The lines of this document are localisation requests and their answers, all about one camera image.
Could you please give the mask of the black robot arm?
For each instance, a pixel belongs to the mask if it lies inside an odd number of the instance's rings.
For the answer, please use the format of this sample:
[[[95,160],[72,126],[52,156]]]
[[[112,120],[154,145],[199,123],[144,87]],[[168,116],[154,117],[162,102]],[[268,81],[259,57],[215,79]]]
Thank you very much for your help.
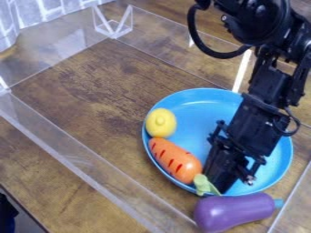
[[[214,5],[242,47],[227,53],[210,49],[196,31],[196,11]],[[220,192],[236,181],[251,184],[255,173],[282,137],[300,123],[290,107],[299,105],[311,70],[311,23],[291,9],[290,0],[196,0],[187,14],[194,42],[207,55],[228,59],[255,49],[250,88],[230,122],[219,121],[210,134],[203,173]]]

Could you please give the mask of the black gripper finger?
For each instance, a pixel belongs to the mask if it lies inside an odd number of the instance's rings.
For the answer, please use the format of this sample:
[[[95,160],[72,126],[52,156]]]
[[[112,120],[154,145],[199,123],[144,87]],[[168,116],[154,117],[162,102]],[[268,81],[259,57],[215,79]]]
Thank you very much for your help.
[[[244,157],[240,157],[236,160],[236,177],[246,185],[251,186],[254,184],[254,181],[256,180],[255,173],[262,163],[259,161],[255,161],[251,167],[248,167],[248,163],[250,161]]]
[[[203,174],[223,194],[238,180],[239,153],[222,143],[214,143],[204,164]]]

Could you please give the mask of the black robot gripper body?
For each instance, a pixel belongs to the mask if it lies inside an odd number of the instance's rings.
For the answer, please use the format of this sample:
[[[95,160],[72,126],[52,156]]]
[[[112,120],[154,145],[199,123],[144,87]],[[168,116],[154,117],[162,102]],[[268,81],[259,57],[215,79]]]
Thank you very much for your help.
[[[218,121],[215,131],[210,134],[211,144],[208,163],[231,166],[246,166],[246,157],[254,159],[254,164],[266,164],[268,157],[282,137],[291,133],[287,127],[291,117],[278,111],[250,94],[242,95],[242,102],[230,124]]]

